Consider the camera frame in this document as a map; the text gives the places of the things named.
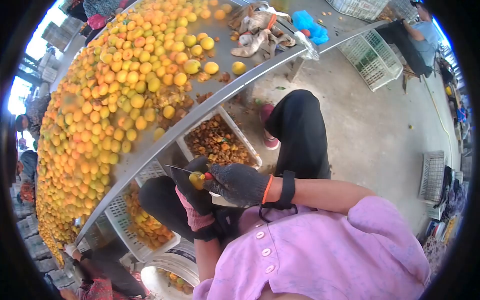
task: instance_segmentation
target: knee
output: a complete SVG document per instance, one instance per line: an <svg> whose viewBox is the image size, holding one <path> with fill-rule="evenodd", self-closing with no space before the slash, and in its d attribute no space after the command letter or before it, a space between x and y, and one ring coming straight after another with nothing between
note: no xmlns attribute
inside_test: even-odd
<svg viewBox="0 0 480 300"><path fill-rule="evenodd" d="M144 210L147 210L152 201L157 202L161 195L170 191L175 192L175 182L172 178L168 176L150 178L140 188L138 202Z"/></svg>
<svg viewBox="0 0 480 300"><path fill-rule="evenodd" d="M286 97L288 97L287 105L289 109L304 111L306 109L320 108L318 98L307 90L295 90L290 92Z"/></svg>

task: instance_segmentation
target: white bucket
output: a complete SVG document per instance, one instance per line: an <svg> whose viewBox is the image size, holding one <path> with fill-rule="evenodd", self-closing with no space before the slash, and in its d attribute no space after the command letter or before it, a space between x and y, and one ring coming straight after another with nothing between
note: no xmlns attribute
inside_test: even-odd
<svg viewBox="0 0 480 300"><path fill-rule="evenodd" d="M193 244L182 238L180 243L165 253L155 255L145 264L141 271L142 282L158 300L190 300L193 295L186 295L174 286L158 269L172 272L196 287L200 283Z"/></svg>

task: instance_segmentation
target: hand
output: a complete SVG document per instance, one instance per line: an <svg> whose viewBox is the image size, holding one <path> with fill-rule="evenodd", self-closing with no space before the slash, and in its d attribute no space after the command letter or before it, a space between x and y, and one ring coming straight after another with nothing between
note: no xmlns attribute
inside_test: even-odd
<svg viewBox="0 0 480 300"><path fill-rule="evenodd" d="M68 288L62 288L60 290L60 296L65 300L78 300L77 295Z"/></svg>
<svg viewBox="0 0 480 300"><path fill-rule="evenodd" d="M200 156L192 160L184 169L189 171L208 171L208 158ZM188 179L189 173L172 168L172 178L179 192L185 196L188 203L201 215L206 216L212 212L212 196L207 190L197 190Z"/></svg>
<svg viewBox="0 0 480 300"><path fill-rule="evenodd" d="M68 244L63 246L65 253L67 253L71 258L77 259L78 256L82 256L80 251L77 249L75 244Z"/></svg>
<svg viewBox="0 0 480 300"><path fill-rule="evenodd" d="M209 172L215 179L206 180L204 188L238 206L261 204L273 178L272 175L262 175L254 168L238 163L225 167L214 164Z"/></svg>

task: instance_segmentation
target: white glove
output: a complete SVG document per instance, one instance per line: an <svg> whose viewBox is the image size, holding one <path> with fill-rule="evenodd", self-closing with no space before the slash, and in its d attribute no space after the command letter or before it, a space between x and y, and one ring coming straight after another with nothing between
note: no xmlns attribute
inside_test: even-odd
<svg viewBox="0 0 480 300"><path fill-rule="evenodd" d="M77 246L75 246L75 244L68 244L68 245L65 245L63 246L63 248L65 249L65 252L71 257L73 258L73 253L75 251L78 251L77 249Z"/></svg>

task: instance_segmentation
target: table leg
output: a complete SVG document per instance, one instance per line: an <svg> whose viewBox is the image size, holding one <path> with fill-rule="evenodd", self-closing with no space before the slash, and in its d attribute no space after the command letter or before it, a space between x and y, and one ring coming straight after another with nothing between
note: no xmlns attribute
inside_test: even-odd
<svg viewBox="0 0 480 300"><path fill-rule="evenodd" d="M297 75L298 75L300 69L302 68L304 62L305 62L305 60L303 58L301 58L300 56L298 56L295 59L295 61L293 62L292 69L291 69L290 73L288 73L288 75L287 75L287 80L289 82L293 82L295 80L295 78L297 77Z"/></svg>

